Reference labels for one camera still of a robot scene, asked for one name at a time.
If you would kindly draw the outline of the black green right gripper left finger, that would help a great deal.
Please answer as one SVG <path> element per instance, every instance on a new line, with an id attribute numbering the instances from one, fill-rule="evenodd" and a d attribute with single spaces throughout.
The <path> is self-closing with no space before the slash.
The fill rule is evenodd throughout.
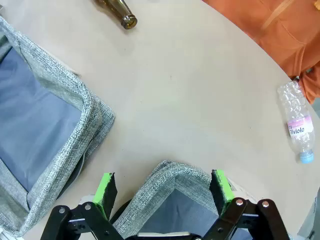
<path id="1" fill-rule="evenodd" d="M 91 233 L 96 240 L 122 240 L 110 222 L 117 193 L 114 174 L 104 174 L 93 200 L 78 204 L 74 209 L 66 205 L 52 209 L 41 239 L 78 240 L 81 234 Z"/>

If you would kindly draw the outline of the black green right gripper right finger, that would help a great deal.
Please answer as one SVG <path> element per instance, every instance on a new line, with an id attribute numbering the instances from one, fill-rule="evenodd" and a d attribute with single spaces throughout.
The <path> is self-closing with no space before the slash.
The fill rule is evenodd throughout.
<path id="1" fill-rule="evenodd" d="M 204 235 L 204 240 L 230 240 L 237 229 L 247 230 L 253 240 L 288 240 L 289 234 L 271 199 L 252 203 L 235 197 L 222 170 L 211 172 L 211 191 L 219 217 Z"/>

